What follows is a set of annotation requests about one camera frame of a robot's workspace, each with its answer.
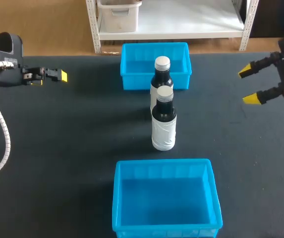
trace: bottle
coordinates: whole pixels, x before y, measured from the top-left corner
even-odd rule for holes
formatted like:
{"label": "bottle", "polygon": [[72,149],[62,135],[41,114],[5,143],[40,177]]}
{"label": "bottle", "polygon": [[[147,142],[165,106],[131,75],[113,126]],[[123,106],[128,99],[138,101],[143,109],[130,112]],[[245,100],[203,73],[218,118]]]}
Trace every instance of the bottle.
{"label": "bottle", "polygon": [[170,77],[170,59],[166,56],[159,56],[155,60],[155,75],[151,82],[151,113],[156,105],[157,89],[163,85],[173,88]]}
{"label": "bottle", "polygon": [[165,85],[157,89],[157,101],[152,110],[152,143],[158,150],[170,150],[175,145],[177,113],[172,105],[173,90]]}

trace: blue plastic bin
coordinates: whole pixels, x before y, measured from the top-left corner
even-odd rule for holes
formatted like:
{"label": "blue plastic bin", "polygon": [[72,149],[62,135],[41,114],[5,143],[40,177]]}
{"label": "blue plastic bin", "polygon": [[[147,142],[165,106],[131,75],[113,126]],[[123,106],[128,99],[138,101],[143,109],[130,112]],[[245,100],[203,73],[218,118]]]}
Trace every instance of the blue plastic bin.
{"label": "blue plastic bin", "polygon": [[170,76],[174,89],[188,89],[191,63],[187,43],[124,44],[121,56],[121,76],[124,90],[149,90],[155,73],[155,59],[170,58]]}
{"label": "blue plastic bin", "polygon": [[118,238],[215,237],[222,224],[209,160],[117,163],[112,227]]}

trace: shelf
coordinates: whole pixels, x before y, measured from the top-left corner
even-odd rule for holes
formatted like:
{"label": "shelf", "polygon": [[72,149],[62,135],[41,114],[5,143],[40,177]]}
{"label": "shelf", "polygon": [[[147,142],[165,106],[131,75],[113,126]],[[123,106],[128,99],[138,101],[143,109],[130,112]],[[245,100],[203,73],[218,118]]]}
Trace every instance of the shelf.
{"label": "shelf", "polygon": [[160,40],[242,37],[244,24],[231,0],[144,0],[136,32],[108,33],[100,40]]}

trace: white label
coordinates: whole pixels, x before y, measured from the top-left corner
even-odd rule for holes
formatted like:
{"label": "white label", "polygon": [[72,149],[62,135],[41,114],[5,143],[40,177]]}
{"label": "white label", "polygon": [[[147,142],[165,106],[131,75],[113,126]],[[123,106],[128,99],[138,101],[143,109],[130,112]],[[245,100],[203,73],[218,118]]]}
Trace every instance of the white label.
{"label": "white label", "polygon": [[177,117],[161,122],[152,116],[152,142],[158,150],[170,150],[175,145]]}
{"label": "white label", "polygon": [[151,113],[152,113],[154,106],[156,106],[156,101],[157,101],[157,88],[155,88],[151,84]]}
{"label": "white label", "polygon": [[4,60],[7,61],[7,62],[12,62],[12,63],[14,63],[14,64],[17,64],[17,59],[6,58],[6,57],[5,57]]}

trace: black table surface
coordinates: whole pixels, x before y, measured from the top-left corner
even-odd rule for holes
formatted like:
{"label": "black table surface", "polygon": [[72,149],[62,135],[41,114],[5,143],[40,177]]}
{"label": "black table surface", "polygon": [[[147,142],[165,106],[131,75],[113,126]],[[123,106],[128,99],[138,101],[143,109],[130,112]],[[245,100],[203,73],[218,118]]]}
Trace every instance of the black table surface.
{"label": "black table surface", "polygon": [[[242,97],[276,86],[274,67],[237,72],[266,54],[192,55],[189,90],[176,91],[175,147],[151,142],[150,95],[123,91],[120,57],[30,57],[69,82],[0,88],[12,151],[0,172],[0,238],[114,238],[119,160],[208,158],[221,204],[220,238],[284,237],[284,99]],[[4,138],[0,127],[0,160]]]}

